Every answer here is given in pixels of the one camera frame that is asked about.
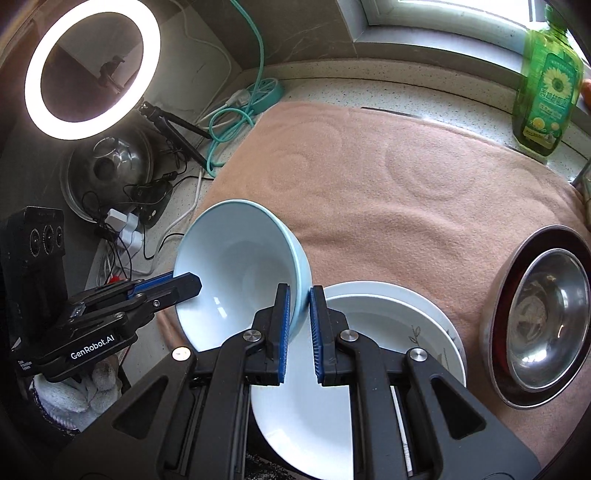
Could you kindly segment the left white gloved hand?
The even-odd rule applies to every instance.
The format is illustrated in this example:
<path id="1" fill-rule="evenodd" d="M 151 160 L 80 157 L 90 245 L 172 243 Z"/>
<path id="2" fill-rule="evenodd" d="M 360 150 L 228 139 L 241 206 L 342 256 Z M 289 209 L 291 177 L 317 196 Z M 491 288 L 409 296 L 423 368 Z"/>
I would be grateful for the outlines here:
<path id="1" fill-rule="evenodd" d="M 30 386 L 37 403 L 57 426 L 69 432 L 83 432 L 120 397 L 119 360 L 112 355 L 96 363 L 90 372 L 51 383 L 42 374 Z"/>

